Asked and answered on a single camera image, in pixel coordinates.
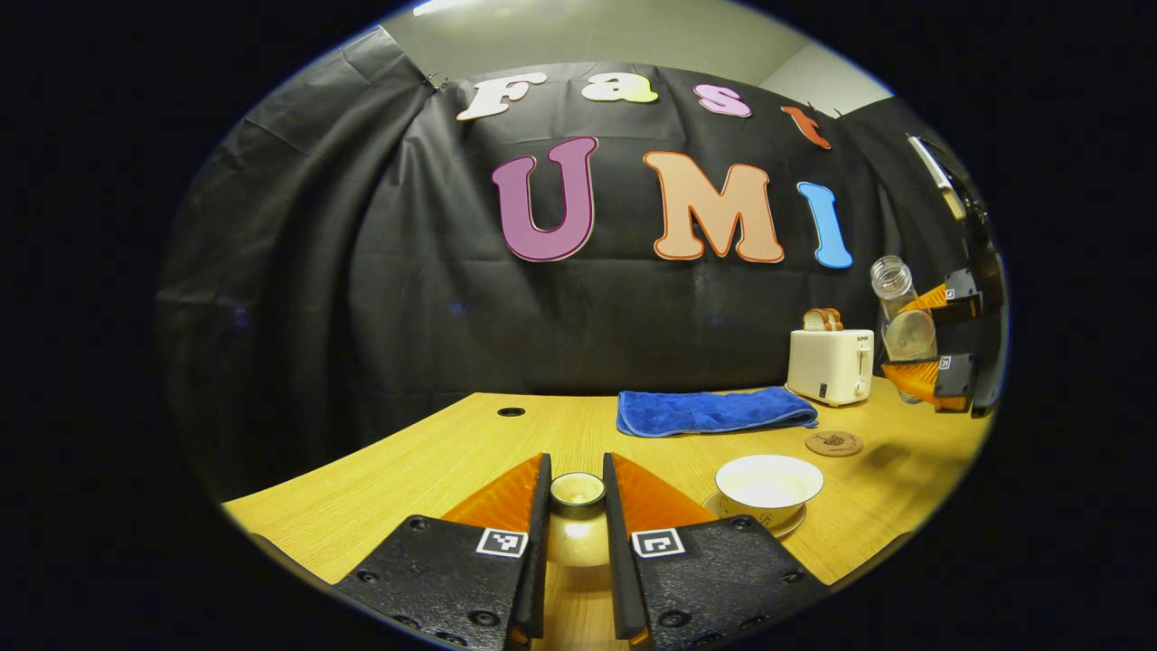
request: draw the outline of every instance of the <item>letter m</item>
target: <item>letter m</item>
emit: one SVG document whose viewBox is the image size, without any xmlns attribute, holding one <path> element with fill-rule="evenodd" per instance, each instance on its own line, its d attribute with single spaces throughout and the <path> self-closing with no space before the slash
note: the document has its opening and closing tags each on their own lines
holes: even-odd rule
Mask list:
<svg viewBox="0 0 1157 651">
<path fill-rule="evenodd" d="M 648 151 L 643 162 L 658 172 L 663 188 L 663 236 L 655 252 L 668 259 L 694 259 L 703 254 L 703 243 L 692 232 L 699 221 L 712 249 L 723 257 L 731 247 L 737 224 L 743 235 L 736 244 L 739 257 L 750 261 L 780 261 L 783 246 L 775 238 L 772 208 L 767 202 L 767 172 L 749 164 L 728 170 L 723 191 L 686 154 Z"/>
</svg>

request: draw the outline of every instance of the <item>wooden table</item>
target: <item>wooden table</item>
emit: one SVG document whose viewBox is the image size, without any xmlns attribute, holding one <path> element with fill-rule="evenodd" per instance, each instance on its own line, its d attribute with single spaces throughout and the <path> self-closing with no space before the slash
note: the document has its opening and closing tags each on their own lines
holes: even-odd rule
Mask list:
<svg viewBox="0 0 1157 651">
<path fill-rule="evenodd" d="M 506 407 L 523 416 L 503 417 Z M 604 452 L 617 452 L 695 501 L 715 493 L 715 471 L 737 457 L 786 454 L 824 473 L 824 489 L 803 524 L 782 539 L 816 577 L 831 584 L 898 535 L 916 530 L 953 489 L 979 452 L 989 419 L 937 415 L 904 405 L 874 379 L 871 398 L 841 408 L 817 406 L 819 428 L 772 429 L 665 439 L 628 437 L 614 428 L 617 398 L 473 394 L 325 467 L 226 503 L 238 525 L 280 547 L 336 584 L 410 515 L 440 517 L 510 467 L 540 452 L 554 476 L 602 476 Z M 837 430 L 864 441 L 847 458 L 804 446 Z M 610 572 L 547 564 L 546 638 L 538 649 L 616 650 Z"/>
</svg>

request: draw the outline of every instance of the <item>white toaster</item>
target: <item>white toaster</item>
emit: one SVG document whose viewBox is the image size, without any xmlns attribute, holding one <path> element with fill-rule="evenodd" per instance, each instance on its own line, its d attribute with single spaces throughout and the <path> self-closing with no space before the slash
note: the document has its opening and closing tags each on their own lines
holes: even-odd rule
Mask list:
<svg viewBox="0 0 1157 651">
<path fill-rule="evenodd" d="M 868 400 L 871 393 L 871 331 L 795 331 L 787 389 L 832 405 Z"/>
</svg>

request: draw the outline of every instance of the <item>coaster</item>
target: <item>coaster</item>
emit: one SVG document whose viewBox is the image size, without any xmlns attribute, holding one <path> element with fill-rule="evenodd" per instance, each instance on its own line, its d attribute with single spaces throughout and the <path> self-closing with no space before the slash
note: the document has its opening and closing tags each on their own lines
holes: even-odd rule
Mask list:
<svg viewBox="0 0 1157 651">
<path fill-rule="evenodd" d="M 713 493 L 707 500 L 703 501 L 703 508 L 715 515 L 716 518 L 723 518 L 723 511 L 720 509 L 720 496 L 718 491 Z M 798 511 L 791 516 L 791 519 L 783 523 L 782 525 L 769 530 L 772 535 L 776 539 L 783 538 L 789 533 L 794 532 L 796 527 L 803 524 L 803 519 L 808 517 L 808 505 L 804 504 Z"/>
<path fill-rule="evenodd" d="M 852 457 L 864 449 L 864 442 L 848 432 L 817 432 L 808 438 L 806 445 L 824 457 Z"/>
</svg>

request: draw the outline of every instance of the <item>saucer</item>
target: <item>saucer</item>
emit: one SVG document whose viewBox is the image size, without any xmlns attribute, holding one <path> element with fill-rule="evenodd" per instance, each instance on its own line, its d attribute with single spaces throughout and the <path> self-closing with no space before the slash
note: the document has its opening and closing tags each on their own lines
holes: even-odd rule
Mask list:
<svg viewBox="0 0 1157 651">
<path fill-rule="evenodd" d="M 715 491 L 707 500 L 702 502 L 702 505 L 705 509 L 714 513 L 715 517 L 727 518 L 728 516 L 724 516 L 722 509 L 720 509 L 720 497 L 722 497 L 720 493 Z M 799 508 L 798 511 L 795 512 L 794 516 L 791 516 L 791 518 L 788 519 L 788 521 L 769 531 L 772 532 L 773 537 L 778 539 L 783 538 L 789 533 L 794 532 L 796 527 L 798 527 L 803 523 L 803 519 L 806 517 L 808 517 L 808 505 L 804 504 L 803 506 Z"/>
</svg>

